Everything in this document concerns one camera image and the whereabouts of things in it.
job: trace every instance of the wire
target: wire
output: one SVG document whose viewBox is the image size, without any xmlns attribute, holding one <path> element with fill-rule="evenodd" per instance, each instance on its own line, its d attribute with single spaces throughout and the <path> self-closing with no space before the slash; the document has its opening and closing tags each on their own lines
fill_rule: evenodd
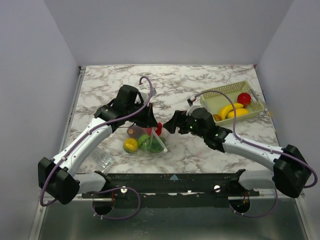
<svg viewBox="0 0 320 240">
<path fill-rule="evenodd" d="M 246 192 L 244 193 L 244 198 L 243 198 L 243 200 L 242 200 L 243 203 L 246 202 L 246 196 L 247 196 L 247 194 L 248 194 L 248 192 L 246 191 Z"/>
<path fill-rule="evenodd" d="M 118 121 L 123 121 L 123 120 L 126 120 L 128 118 L 131 118 L 132 116 L 140 113 L 150 102 L 151 100 L 151 97 L 152 97 L 152 92 L 153 92 L 153 87 L 152 87 L 152 83 L 151 83 L 151 80 L 147 77 L 147 76 L 142 76 L 139 80 L 139 85 L 142 84 L 142 80 L 143 79 L 146 79 L 149 83 L 149 86 L 150 86 L 150 93 L 149 93 L 149 96 L 148 96 L 148 99 L 146 100 L 146 102 L 143 104 L 142 107 L 140 107 L 137 111 L 127 115 L 127 116 L 123 116 L 123 117 L 120 117 L 120 118 L 116 118 L 116 119 L 113 119 L 113 120 L 109 120 L 109 121 L 106 121 L 104 123 L 101 123 L 93 128 L 91 128 L 89 130 L 89 132 L 86 132 L 77 142 L 75 142 L 75 144 L 65 153 L 65 155 L 61 158 L 61 160 L 54 166 L 54 168 L 51 170 L 51 172 L 49 173 L 48 177 L 46 178 L 45 182 L 44 182 L 44 185 L 42 187 L 42 190 L 41 190 L 41 194 L 40 194 L 40 205 L 42 207 L 47 207 L 51 204 L 53 204 L 56 199 L 50 201 L 50 202 L 47 202 L 47 203 L 44 203 L 44 196 L 45 196 L 45 192 L 47 190 L 47 187 L 48 187 L 48 184 L 50 182 L 50 179 L 51 177 L 53 176 L 53 174 L 55 173 L 55 171 L 58 169 L 58 167 L 65 161 L 67 160 L 67 157 L 70 155 L 70 153 L 72 153 L 72 151 L 89 135 L 92 134 L 93 131 L 95 131 L 96 129 L 100 128 L 100 127 L 103 127 L 105 125 L 109 125 L 109 124 L 112 124 L 112 123 L 115 123 L 115 122 L 118 122 Z"/>
<path fill-rule="evenodd" d="M 228 101 L 230 102 L 230 104 L 232 105 L 233 107 L 233 112 L 234 112 L 234 119 L 233 119 L 233 135 L 235 136 L 235 138 L 237 138 L 239 141 L 241 141 L 242 143 L 245 143 L 245 144 L 248 144 L 252 147 L 255 147 L 255 148 L 258 148 L 258 149 L 261 149 L 261 150 L 264 150 L 264 151 L 267 151 L 267 152 L 270 152 L 270 153 L 275 153 L 275 154 L 280 154 L 280 155 L 283 155 L 287 158 L 290 158 L 296 162 L 298 162 L 299 164 L 301 164 L 302 166 L 304 166 L 305 168 L 307 168 L 312 174 L 313 174 L 313 177 L 314 177 L 314 180 L 313 180 L 313 183 L 311 183 L 310 185 L 307 185 L 307 186 L 304 186 L 305 189 L 308 189 L 308 188 L 311 188 L 313 186 L 315 186 L 318 182 L 318 175 L 316 173 L 316 171 L 310 167 L 307 163 L 305 163 L 304 161 L 301 161 L 300 159 L 294 157 L 294 156 L 291 156 L 285 152 L 282 152 L 282 151 L 276 151 L 276 150 L 270 150 L 269 148 L 267 147 L 263 147 L 263 146 L 260 146 L 258 144 L 255 144 L 253 142 L 250 142 L 250 141 L 247 141 L 247 140 L 244 140 L 242 139 L 241 136 L 239 136 L 237 133 L 236 133 L 236 118 L 237 118 L 237 112 L 236 112 L 236 107 L 234 105 L 234 103 L 232 102 L 232 100 L 226 95 L 224 94 L 223 92 L 220 92 L 220 91 L 216 91 L 216 90 L 208 90 L 208 91 L 203 91 L 203 92 L 200 92 L 198 94 L 196 94 L 194 97 L 197 98 L 199 97 L 200 95 L 202 94 L 206 94 L 206 93 L 218 93 L 218 94 L 221 94 L 223 96 L 225 96 Z"/>
<path fill-rule="evenodd" d="M 128 215 L 128 216 L 121 216 L 121 217 L 112 217 L 112 216 L 106 216 L 106 215 L 99 215 L 99 214 L 96 213 L 95 205 L 93 205 L 93 206 L 92 206 L 92 210 L 93 210 L 93 212 L 94 212 L 94 215 L 93 215 L 93 216 L 94 216 L 94 217 L 95 217 L 95 216 L 98 216 L 98 217 L 100 217 L 101 219 L 103 218 L 103 219 L 111 219 L 111 220 L 125 220 L 125 219 L 129 219 L 129 218 L 133 217 L 134 215 L 136 215 L 136 214 L 139 212 L 139 210 L 140 210 L 141 198 L 140 198 L 139 193 L 138 193 L 135 189 L 133 189 L 133 188 L 131 188 L 131 187 L 128 187 L 128 186 L 126 186 L 126 187 L 116 187 L 116 188 L 112 188 L 112 189 L 109 189 L 109 190 L 106 190 L 106 191 L 98 191 L 98 192 L 95 192 L 95 194 L 106 194 L 106 193 L 113 192 L 113 191 L 116 191 L 116 190 L 121 190 L 121 189 L 131 190 L 131 191 L 133 191 L 133 192 L 135 193 L 135 195 L 137 196 L 137 198 L 138 198 L 138 206 L 136 207 L 136 210 L 135 210 L 133 213 L 131 213 L 131 214 Z"/>
<path fill-rule="evenodd" d="M 262 218 L 262 217 L 265 217 L 265 216 L 271 214 L 276 209 L 276 207 L 278 205 L 278 201 L 279 201 L 278 191 L 275 189 L 274 193 L 275 193 L 275 202 L 274 202 L 272 208 L 269 211 L 267 211 L 266 213 L 263 213 L 263 214 L 260 214 L 260 215 L 250 215 L 250 214 L 245 214 L 245 213 L 238 212 L 231 206 L 230 203 L 229 203 L 229 207 L 232 209 L 232 211 L 235 214 L 238 214 L 238 215 L 240 215 L 242 217 L 246 217 L 246 218 Z"/>
</svg>

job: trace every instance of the yellow banana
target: yellow banana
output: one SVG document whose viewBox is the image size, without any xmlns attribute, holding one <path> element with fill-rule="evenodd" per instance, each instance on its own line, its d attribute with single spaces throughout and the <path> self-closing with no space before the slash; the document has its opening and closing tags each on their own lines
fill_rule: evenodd
<svg viewBox="0 0 320 240">
<path fill-rule="evenodd" d="M 237 116 L 237 117 L 240 117 L 240 116 L 242 116 L 242 115 L 248 114 L 249 111 L 248 111 L 247 109 L 245 109 L 245 108 L 237 108 L 237 109 L 235 110 L 235 112 L 234 112 L 233 110 L 231 110 L 230 112 L 228 112 L 228 114 L 226 115 L 226 117 L 227 117 L 228 119 L 232 119 L 232 118 L 235 117 L 235 113 L 236 113 L 236 116 Z"/>
<path fill-rule="evenodd" d="M 241 103 L 234 103 L 235 109 L 240 109 L 243 108 L 244 106 Z M 220 109 L 219 111 L 219 116 L 222 120 L 225 120 L 228 112 L 230 112 L 231 110 L 233 110 L 234 108 L 232 107 L 231 104 L 224 106 L 223 108 Z"/>
</svg>

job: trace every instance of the gray wall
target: gray wall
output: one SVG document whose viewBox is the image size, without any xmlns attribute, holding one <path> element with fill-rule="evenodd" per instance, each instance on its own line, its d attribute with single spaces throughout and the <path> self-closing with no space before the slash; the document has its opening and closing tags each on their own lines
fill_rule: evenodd
<svg viewBox="0 0 320 240">
<path fill-rule="evenodd" d="M 257 74 L 280 143 L 299 147 L 320 175 L 319 66 L 320 1 L 295 0 L 258 63 Z M 320 183 L 305 192 L 314 226 L 320 226 Z"/>
<path fill-rule="evenodd" d="M 0 239 L 27 239 L 37 164 L 61 143 L 79 69 L 42 0 L 0 8 Z"/>
<path fill-rule="evenodd" d="M 256 64 L 292 0 L 44 0 L 79 65 Z"/>
</svg>

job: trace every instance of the white marble surface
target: white marble surface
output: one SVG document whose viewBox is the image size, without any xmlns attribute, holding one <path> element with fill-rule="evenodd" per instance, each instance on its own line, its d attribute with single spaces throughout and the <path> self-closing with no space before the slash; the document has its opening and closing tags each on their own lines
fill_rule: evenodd
<svg viewBox="0 0 320 240">
<path fill-rule="evenodd" d="M 141 76 L 148 76 L 157 90 L 151 99 L 158 122 L 165 123 L 175 110 L 186 110 L 187 99 L 200 91 L 240 81 L 248 81 L 264 103 L 262 91 L 252 65 L 178 66 L 118 65 L 88 66 L 71 125 L 69 143 L 83 131 L 96 109 L 116 97 L 121 85 L 137 87 Z M 238 134 L 268 145 L 278 145 L 268 110 L 254 119 L 238 122 Z M 239 169 L 264 169 L 243 157 L 208 148 L 191 134 L 164 133 L 169 152 L 150 156 L 127 154 L 123 150 L 126 128 L 119 128 L 100 146 L 115 157 L 111 173 L 233 173 Z"/>
</svg>

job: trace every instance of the small plastic package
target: small plastic package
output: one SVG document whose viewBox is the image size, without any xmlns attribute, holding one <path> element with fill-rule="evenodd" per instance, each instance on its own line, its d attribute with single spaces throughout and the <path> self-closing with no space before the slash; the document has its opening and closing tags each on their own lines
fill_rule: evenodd
<svg viewBox="0 0 320 240">
<path fill-rule="evenodd" d="M 113 156 L 111 156 L 101 147 L 97 146 L 84 160 L 79 169 L 85 174 L 90 174 L 94 171 L 100 171 L 106 174 L 114 162 L 115 159 Z"/>
<path fill-rule="evenodd" d="M 129 154 L 138 151 L 147 154 L 160 154 L 168 151 L 166 139 L 161 135 L 161 123 L 159 123 L 158 128 L 142 128 L 133 125 L 127 129 L 126 133 L 128 138 L 123 143 L 123 149 Z"/>
</svg>

